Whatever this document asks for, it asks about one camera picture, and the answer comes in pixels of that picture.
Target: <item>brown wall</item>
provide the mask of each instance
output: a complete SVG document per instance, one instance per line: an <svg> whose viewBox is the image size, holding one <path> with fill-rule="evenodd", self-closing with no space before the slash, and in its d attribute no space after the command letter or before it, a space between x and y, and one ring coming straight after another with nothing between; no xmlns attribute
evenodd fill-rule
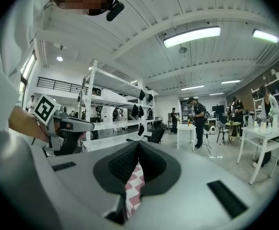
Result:
<svg viewBox="0 0 279 230"><path fill-rule="evenodd" d="M279 72L279 61L274 64L272 67L264 71L261 75L255 78L253 81L249 82L245 87L237 90L236 92L230 94L226 97L227 103L231 103L232 98L235 96L244 104L244 109L248 111L254 111L253 97L251 89L258 89L260 85L267 84L270 81L273 81L276 77L271 74L271 70L274 69L276 72Z"/></svg>

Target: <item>monitor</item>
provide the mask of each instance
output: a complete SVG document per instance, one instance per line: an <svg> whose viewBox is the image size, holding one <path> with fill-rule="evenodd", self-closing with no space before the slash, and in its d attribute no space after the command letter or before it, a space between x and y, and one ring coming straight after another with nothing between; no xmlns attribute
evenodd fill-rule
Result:
<svg viewBox="0 0 279 230"><path fill-rule="evenodd" d="M212 111L216 113L224 113L224 105L213 106Z"/></svg>

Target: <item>window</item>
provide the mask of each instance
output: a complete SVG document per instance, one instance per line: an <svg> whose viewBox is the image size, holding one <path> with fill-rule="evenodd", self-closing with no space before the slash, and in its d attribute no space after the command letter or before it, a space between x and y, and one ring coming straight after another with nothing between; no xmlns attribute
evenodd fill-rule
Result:
<svg viewBox="0 0 279 230"><path fill-rule="evenodd" d="M20 72L21 72L21 83L20 83L20 88L19 88L19 101L21 101L22 106L23 106L23 98L24 98L24 92L25 92L25 88L26 85L28 83L28 79L30 77L30 73L32 71L33 65L36 61L36 55L35 55L35 51L32 52L32 54L28 57L28 59L26 60L25 64L23 65L23 67L21 68Z"/></svg>

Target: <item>fluorescent light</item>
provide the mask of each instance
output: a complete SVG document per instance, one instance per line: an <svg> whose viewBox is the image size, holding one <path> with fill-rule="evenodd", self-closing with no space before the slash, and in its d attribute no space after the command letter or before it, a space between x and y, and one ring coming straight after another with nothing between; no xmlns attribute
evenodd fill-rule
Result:
<svg viewBox="0 0 279 230"><path fill-rule="evenodd" d="M216 93L216 94L210 94L210 95L218 95L218 94L224 94L224 93Z"/></svg>
<svg viewBox="0 0 279 230"><path fill-rule="evenodd" d="M183 90L191 90L191 89L202 88L202 87L204 87L204 85L193 86L193 87L187 87L187 88L183 88L183 89L181 89L181 90L182 90L182 91L183 91Z"/></svg>
<svg viewBox="0 0 279 230"><path fill-rule="evenodd" d="M240 80L223 81L223 82L221 82L221 84L225 84L225 83L234 83L234 82L240 82Z"/></svg>
<svg viewBox="0 0 279 230"><path fill-rule="evenodd" d="M205 27L205 28L177 34L175 36L164 39L164 44L166 48L169 48L174 45L182 44L200 38L219 36L220 31L221 29L219 26Z"/></svg>
<svg viewBox="0 0 279 230"><path fill-rule="evenodd" d="M277 36L271 35L269 33L264 33L257 29L254 29L252 36L261 38L261 39L265 39L265 40L271 41L273 43L277 43L279 41L279 38Z"/></svg>

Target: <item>black slot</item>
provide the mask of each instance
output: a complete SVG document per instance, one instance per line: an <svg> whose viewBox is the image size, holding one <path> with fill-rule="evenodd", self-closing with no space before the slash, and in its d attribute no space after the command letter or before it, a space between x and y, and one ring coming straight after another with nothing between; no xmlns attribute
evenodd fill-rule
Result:
<svg viewBox="0 0 279 230"><path fill-rule="evenodd" d="M211 189L231 218L239 216L248 209L247 206L245 206L245 204L221 181L207 183L207 186Z"/></svg>
<svg viewBox="0 0 279 230"><path fill-rule="evenodd" d="M62 164L57 164L57 165L53 165L52 169L54 171L60 171L60 170L64 170L70 167L76 166L76 164L74 162L67 162L67 163L62 163Z"/></svg>

